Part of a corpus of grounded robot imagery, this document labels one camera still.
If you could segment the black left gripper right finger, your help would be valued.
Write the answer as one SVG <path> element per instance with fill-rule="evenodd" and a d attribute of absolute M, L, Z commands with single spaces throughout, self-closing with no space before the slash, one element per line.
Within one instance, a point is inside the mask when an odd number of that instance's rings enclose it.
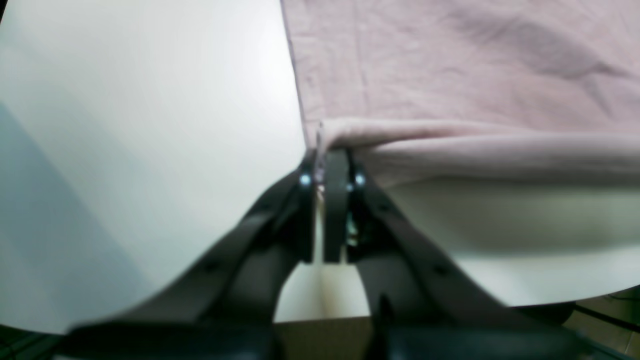
<path fill-rule="evenodd" d="M 324 260 L 358 271 L 368 360 L 590 360 L 587 339 L 521 307 L 578 297 L 579 256 L 636 244 L 633 184 L 472 178 L 383 189 L 348 150 L 322 161 Z"/>

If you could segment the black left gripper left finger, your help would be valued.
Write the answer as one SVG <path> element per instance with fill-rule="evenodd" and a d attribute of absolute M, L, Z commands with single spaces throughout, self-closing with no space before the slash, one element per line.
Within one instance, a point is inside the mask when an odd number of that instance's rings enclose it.
<path fill-rule="evenodd" d="M 316 151 L 266 190 L 240 222 L 159 294 L 77 326 L 57 360 L 283 360 L 281 291 L 314 256 Z"/>

